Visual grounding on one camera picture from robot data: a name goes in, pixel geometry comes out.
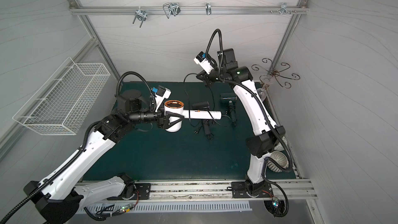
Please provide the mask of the white hair dryer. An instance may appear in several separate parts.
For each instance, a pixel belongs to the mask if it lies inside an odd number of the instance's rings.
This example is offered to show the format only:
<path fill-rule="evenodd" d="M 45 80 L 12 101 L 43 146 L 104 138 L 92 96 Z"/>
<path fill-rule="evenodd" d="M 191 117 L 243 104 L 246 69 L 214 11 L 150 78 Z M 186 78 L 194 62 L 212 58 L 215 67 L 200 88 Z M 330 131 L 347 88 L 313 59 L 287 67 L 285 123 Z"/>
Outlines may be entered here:
<path fill-rule="evenodd" d="M 178 113 L 184 115 L 184 119 L 198 119 L 198 120 L 220 120 L 222 113 L 220 111 L 204 111 L 204 110 L 185 110 L 184 104 L 181 101 L 169 100 L 164 103 L 164 111 Z M 179 130 L 166 130 L 168 132 L 177 132 Z"/>

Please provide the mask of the green hair dryer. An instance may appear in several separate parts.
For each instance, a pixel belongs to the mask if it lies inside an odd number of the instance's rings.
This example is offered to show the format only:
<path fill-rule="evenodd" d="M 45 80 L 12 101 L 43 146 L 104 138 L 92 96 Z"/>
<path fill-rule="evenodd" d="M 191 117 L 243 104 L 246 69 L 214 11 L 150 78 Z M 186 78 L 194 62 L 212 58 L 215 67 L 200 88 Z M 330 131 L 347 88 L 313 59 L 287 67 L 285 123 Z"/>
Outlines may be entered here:
<path fill-rule="evenodd" d="M 235 93 L 221 93 L 220 94 L 220 103 L 227 106 L 226 114 L 230 117 L 232 121 L 232 126 L 236 126 L 237 118 L 236 118 L 236 110 L 235 103 L 237 101 L 237 96 Z"/>

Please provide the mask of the grey hair dryer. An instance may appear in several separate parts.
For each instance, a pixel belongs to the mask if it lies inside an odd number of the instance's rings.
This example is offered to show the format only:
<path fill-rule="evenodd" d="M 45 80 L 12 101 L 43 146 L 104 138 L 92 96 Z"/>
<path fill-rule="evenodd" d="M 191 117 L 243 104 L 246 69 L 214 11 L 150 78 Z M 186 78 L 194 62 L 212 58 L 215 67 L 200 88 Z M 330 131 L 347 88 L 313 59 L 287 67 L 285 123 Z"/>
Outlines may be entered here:
<path fill-rule="evenodd" d="M 208 102 L 194 103 L 192 107 L 194 110 L 210 110 Z M 201 130 L 204 131 L 204 134 L 208 140 L 213 139 L 214 135 L 210 131 L 210 123 L 208 119 L 201 120 L 201 125 L 194 131 L 194 134 L 198 134 Z"/>

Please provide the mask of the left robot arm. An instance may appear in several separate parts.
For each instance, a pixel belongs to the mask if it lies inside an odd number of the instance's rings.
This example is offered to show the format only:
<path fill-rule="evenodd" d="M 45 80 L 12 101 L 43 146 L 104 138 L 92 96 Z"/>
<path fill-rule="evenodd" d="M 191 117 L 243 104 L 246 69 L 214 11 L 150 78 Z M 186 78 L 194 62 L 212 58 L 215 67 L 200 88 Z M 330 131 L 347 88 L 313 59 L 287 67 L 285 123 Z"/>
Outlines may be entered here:
<path fill-rule="evenodd" d="M 46 223 L 64 224 L 79 210 L 97 201 L 110 197 L 134 196 L 134 180 L 126 174 L 91 184 L 87 188 L 76 186 L 98 159 L 132 132 L 136 124 L 156 123 L 168 130 L 183 120 L 181 114 L 159 111 L 160 107 L 169 102 L 171 91 L 168 88 L 148 87 L 150 98 L 147 108 L 142 108 L 144 99 L 140 91 L 127 90 L 121 93 L 121 84 L 128 75 L 135 75 L 147 84 L 137 72 L 124 73 L 117 82 L 117 107 L 110 115 L 89 125 L 82 145 L 54 172 L 41 181 L 31 181 L 25 186 L 26 198 L 3 217 L 2 224 L 7 223 L 28 202 L 34 203 Z"/>

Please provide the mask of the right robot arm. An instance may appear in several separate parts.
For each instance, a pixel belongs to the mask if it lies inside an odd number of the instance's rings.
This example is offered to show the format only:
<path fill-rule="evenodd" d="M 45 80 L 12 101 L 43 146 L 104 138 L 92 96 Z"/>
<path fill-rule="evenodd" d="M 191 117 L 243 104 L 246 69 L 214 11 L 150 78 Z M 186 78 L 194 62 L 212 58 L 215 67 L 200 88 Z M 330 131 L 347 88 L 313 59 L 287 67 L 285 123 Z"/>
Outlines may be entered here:
<path fill-rule="evenodd" d="M 203 69 L 196 78 L 203 81 L 206 87 L 215 82 L 228 84 L 241 101 L 249 117 L 254 136 L 247 138 L 246 145 L 250 151 L 250 164 L 246 174 L 245 191 L 250 197 L 266 193 L 271 197 L 267 209 L 274 217 L 285 217 L 289 211 L 289 200 L 283 192 L 283 198 L 271 194 L 267 186 L 282 187 L 266 177 L 266 169 L 275 166 L 283 172 L 291 172 L 293 159 L 291 150 L 283 141 L 286 131 L 277 125 L 269 115 L 257 93 L 253 76 L 245 66 L 238 66 L 234 50 L 224 49 L 222 32 L 215 29 L 205 52 L 200 52 L 194 59 Z"/>

